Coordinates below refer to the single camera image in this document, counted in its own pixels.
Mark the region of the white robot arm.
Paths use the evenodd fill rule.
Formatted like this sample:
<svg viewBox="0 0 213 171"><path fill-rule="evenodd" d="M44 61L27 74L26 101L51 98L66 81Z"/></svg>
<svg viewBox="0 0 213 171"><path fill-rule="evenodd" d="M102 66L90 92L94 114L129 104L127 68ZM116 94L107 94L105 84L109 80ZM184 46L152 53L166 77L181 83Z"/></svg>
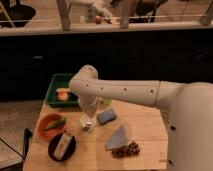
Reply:
<svg viewBox="0 0 213 171"><path fill-rule="evenodd" d="M85 65L69 88L87 114L99 97L168 113L168 171L213 171L213 83L101 80L96 68Z"/></svg>

